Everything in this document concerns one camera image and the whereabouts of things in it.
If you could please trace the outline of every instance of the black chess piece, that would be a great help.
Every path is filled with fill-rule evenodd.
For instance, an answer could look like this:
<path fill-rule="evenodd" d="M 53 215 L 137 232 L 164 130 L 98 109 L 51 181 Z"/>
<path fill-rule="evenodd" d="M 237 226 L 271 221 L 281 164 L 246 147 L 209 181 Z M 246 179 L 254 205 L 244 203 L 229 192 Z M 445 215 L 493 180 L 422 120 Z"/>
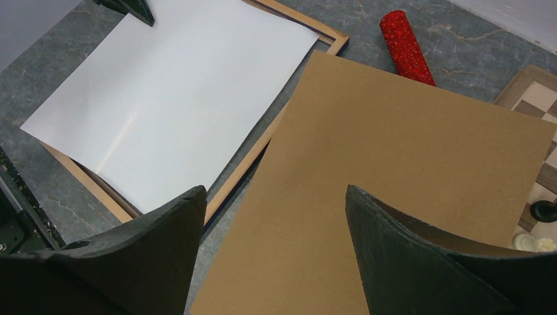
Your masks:
<path fill-rule="evenodd" d="M 530 214 L 539 222 L 555 222 L 557 221 L 557 205 L 547 200 L 536 201 L 530 206 Z"/>

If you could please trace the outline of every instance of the wooden chessboard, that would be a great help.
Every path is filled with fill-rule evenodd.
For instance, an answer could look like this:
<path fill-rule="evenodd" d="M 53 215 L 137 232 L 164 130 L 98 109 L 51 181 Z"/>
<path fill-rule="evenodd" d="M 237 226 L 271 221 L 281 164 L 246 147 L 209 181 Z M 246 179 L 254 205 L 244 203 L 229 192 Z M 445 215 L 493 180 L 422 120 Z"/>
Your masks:
<path fill-rule="evenodd" d="M 536 66 L 526 66 L 505 87 L 494 102 L 526 115 L 557 123 L 557 76 Z M 557 222 L 537 222 L 530 215 L 530 205 L 539 200 L 557 202 L 557 133 L 545 156 L 518 225 L 537 238 L 557 242 Z"/>

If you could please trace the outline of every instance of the gray marble countertop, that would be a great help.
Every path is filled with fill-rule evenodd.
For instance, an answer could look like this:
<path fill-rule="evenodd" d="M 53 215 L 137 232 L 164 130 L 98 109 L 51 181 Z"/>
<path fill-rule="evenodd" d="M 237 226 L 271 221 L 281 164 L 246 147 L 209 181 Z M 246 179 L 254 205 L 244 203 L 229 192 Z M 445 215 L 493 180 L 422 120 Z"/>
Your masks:
<path fill-rule="evenodd" d="M 557 73 L 557 56 L 462 10 L 446 0 L 279 0 L 350 35 L 343 57 L 394 72 L 379 28 L 389 11 L 406 12 L 437 86 L 492 102 L 524 66 Z M 19 127 L 110 33 L 122 15 L 84 1 L 0 73 L 0 146 L 18 168 L 67 243 L 119 224 L 38 141 Z M 326 49 L 324 45 L 315 47 Z M 242 152 L 289 99 L 303 66 L 232 158 L 218 187 Z M 235 192 L 204 234 L 190 288 L 188 307 L 228 230 L 250 177 Z"/>

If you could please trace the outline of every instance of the red glitter tube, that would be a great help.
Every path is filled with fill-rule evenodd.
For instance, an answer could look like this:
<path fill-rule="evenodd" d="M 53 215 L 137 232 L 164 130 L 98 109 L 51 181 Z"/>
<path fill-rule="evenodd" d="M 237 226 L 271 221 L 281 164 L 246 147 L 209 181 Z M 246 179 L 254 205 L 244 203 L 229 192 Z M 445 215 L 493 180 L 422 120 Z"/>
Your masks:
<path fill-rule="evenodd" d="M 404 11 L 387 13 L 379 26 L 399 75 L 435 86 L 432 73 Z"/>

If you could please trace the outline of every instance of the white poster board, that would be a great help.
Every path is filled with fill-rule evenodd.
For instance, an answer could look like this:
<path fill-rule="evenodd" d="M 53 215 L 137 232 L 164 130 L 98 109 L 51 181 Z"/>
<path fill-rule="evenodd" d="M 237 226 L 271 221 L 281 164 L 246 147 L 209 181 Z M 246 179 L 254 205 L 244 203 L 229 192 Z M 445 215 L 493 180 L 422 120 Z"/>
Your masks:
<path fill-rule="evenodd" d="M 147 213 L 210 187 L 317 35 L 240 0 L 128 14 L 22 129 Z"/>

